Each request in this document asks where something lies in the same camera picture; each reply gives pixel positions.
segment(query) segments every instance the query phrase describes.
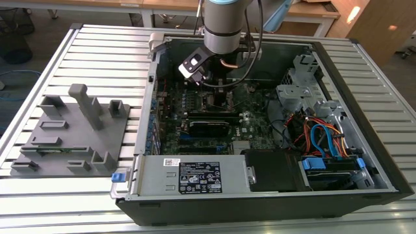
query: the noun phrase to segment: blue cable on floor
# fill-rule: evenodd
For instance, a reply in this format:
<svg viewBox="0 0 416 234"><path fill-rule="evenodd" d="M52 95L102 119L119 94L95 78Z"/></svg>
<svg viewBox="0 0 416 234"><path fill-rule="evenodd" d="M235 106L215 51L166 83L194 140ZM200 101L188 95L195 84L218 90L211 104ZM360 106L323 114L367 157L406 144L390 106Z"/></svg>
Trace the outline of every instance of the blue cable on floor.
<svg viewBox="0 0 416 234"><path fill-rule="evenodd" d="M38 75L38 78L40 77L42 73L38 72L38 71L34 71L34 70L15 70L15 71L10 71L10 72L4 72L0 74L0 76L6 75L6 74L10 74L10 73L14 73L14 72L32 72ZM12 98L4 98L4 97L0 97L0 100L6 100L6 101L23 101L26 100L26 98L19 98L19 99L12 99Z"/></svg>
<svg viewBox="0 0 416 234"><path fill-rule="evenodd" d="M4 98L4 97L0 97L0 100L4 100L4 101L22 101L22 100L26 100L26 98L20 98L20 99L11 99L11 98Z"/></svg>

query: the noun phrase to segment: white sticker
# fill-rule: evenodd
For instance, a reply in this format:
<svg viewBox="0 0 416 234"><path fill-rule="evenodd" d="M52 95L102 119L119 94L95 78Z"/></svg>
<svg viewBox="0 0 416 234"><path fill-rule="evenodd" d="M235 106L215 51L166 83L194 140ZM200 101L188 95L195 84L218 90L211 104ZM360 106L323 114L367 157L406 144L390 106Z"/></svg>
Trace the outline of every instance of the white sticker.
<svg viewBox="0 0 416 234"><path fill-rule="evenodd" d="M163 160L163 165L164 165L166 167L179 167L180 162L182 162L182 159L180 159L180 158L166 158L166 159Z"/></svg>
<svg viewBox="0 0 416 234"><path fill-rule="evenodd" d="M128 3L122 3L122 6L132 6L132 7L139 7L139 4L128 4Z"/></svg>
<svg viewBox="0 0 416 234"><path fill-rule="evenodd" d="M332 15L323 15L326 18L338 18L339 16L332 16Z"/></svg>

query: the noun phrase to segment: warning symbol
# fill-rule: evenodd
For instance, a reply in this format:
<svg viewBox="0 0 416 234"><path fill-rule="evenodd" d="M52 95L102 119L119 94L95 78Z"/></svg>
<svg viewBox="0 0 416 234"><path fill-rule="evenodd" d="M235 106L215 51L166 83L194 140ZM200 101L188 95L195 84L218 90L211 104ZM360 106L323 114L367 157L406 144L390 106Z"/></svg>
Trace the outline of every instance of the warning symbol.
<svg viewBox="0 0 416 234"><path fill-rule="evenodd" d="M182 183L188 183L188 176L187 175L182 176Z"/></svg>

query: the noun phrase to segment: white table leg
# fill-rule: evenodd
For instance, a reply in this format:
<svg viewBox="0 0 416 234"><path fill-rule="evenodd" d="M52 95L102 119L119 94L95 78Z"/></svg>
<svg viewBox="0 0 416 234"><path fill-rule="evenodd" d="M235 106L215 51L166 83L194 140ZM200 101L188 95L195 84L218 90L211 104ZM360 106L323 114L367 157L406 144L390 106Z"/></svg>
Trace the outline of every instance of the white table leg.
<svg viewBox="0 0 416 234"><path fill-rule="evenodd" d="M324 38L328 34L330 28L334 23L334 18L322 18L323 22L320 23L314 37Z"/></svg>
<svg viewBox="0 0 416 234"><path fill-rule="evenodd" d="M146 28L155 28L154 20L152 20L152 17L154 17L152 14L154 14L152 9L142 9L143 26Z"/></svg>
<svg viewBox="0 0 416 234"><path fill-rule="evenodd" d="M55 19L58 19L58 10L51 10L51 9L48 9L48 13L50 13L50 16L51 16L51 18L55 20Z"/></svg>

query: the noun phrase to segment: motherboard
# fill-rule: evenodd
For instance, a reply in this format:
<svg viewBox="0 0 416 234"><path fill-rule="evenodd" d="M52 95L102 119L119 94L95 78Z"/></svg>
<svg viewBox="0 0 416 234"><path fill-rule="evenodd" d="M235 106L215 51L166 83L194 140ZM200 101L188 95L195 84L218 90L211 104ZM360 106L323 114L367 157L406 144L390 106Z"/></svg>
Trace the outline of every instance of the motherboard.
<svg viewBox="0 0 416 234"><path fill-rule="evenodd" d="M159 106L164 155L240 154L239 146L275 149L266 106L271 89L244 83L215 103L212 90L192 84L160 83Z"/></svg>

